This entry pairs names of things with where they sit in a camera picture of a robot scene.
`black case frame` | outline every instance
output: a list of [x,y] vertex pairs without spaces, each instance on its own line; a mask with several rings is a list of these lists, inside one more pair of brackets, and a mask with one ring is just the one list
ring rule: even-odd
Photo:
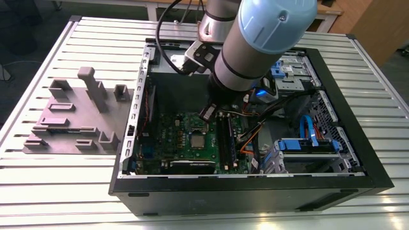
[[116,157],[110,194],[136,215],[204,215],[324,210],[393,187],[360,123],[317,49],[304,51],[327,92],[367,176],[119,179]]

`black connector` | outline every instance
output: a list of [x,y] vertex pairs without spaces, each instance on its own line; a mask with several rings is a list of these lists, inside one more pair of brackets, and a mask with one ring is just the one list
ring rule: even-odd
[[135,134],[135,126],[130,125],[127,136],[131,137],[131,136],[134,136],[134,134]]
[[182,74],[182,75],[187,75],[187,73],[184,71],[182,71],[176,65],[174,64],[174,62],[171,62],[171,59],[168,57],[168,55],[166,54],[166,51],[163,49],[163,43],[160,42],[160,39],[159,39],[159,33],[160,33],[160,27],[162,27],[162,24],[164,22],[164,17],[166,15],[168,14],[168,12],[171,11],[171,9],[174,8],[174,6],[180,3],[182,0],[176,0],[170,6],[168,8],[166,9],[164,13],[162,14],[160,18],[159,18],[159,21],[158,21],[158,27],[156,27],[156,32],[155,32],[155,40],[156,40],[156,43],[158,43],[158,49],[159,49],[159,52],[163,56],[163,58],[166,59],[167,63],[170,64],[170,66],[172,67],[172,69],[176,71],[176,73]]
[[203,119],[207,123],[210,123],[211,119],[215,116],[215,113],[218,112],[218,109],[219,109],[218,105],[210,103],[199,114],[200,119]]
[[191,59],[188,59],[188,60],[186,61],[184,65],[183,65],[182,70],[183,70],[186,73],[191,74],[191,73],[195,73],[195,72],[196,72],[196,70],[199,69],[199,67],[202,67],[202,66],[198,65],[195,61],[192,61]]
[[195,60],[215,72],[215,63],[220,50],[215,49],[210,44],[203,44],[195,51]]

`slotted aluminum surface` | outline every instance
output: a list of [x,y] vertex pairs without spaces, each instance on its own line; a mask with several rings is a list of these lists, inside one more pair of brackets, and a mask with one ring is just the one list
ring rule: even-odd
[[[340,34],[307,33],[297,46],[320,50],[393,179],[396,187],[379,195],[359,197],[324,212],[139,218],[108,195],[115,156],[22,152],[51,96],[47,88],[52,80],[67,79],[71,86],[84,86],[76,72],[82,66],[92,66],[106,88],[115,84],[134,88],[146,38],[154,38],[155,28],[155,22],[103,18],[68,23],[0,132],[0,227],[408,229],[408,107],[360,44]],[[195,39],[196,27],[164,23],[162,36]]]

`floor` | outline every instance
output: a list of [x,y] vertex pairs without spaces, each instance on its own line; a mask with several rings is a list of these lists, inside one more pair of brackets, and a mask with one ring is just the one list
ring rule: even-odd
[[[16,56],[8,52],[6,47],[0,44],[0,63],[3,64],[12,63],[15,61],[42,62],[50,52],[50,49],[52,48],[71,15],[148,20],[148,13],[144,7],[64,2],[63,10],[55,11],[51,1],[36,0],[36,4],[44,19],[44,22],[40,25],[32,27],[39,48],[30,55]],[[184,10],[175,10],[171,12],[170,17],[166,20],[172,22],[174,19],[180,19],[183,14]],[[196,22],[195,11],[188,14],[186,22]],[[0,81],[0,126],[4,124],[40,67],[40,63],[36,62],[19,62],[6,67],[7,71],[12,74],[14,79],[10,82]],[[409,57],[401,57],[399,53],[395,53],[381,69],[403,98],[409,103],[408,63]]]

